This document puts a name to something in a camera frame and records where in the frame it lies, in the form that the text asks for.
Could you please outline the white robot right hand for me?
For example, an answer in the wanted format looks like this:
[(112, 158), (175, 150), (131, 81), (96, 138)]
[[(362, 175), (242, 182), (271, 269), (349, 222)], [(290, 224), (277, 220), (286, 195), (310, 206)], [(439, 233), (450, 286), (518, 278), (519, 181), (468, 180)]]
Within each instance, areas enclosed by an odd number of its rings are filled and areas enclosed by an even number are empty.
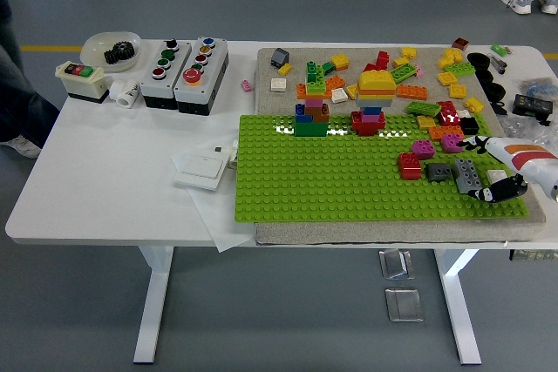
[(557, 158), (540, 145), (527, 139), (474, 136), (458, 146), (478, 154), (489, 152), (499, 162), (516, 171), (514, 176), (499, 180), (490, 187), (469, 191), (477, 200), (498, 203), (521, 196), (528, 183), (535, 183), (553, 201), (557, 201)]

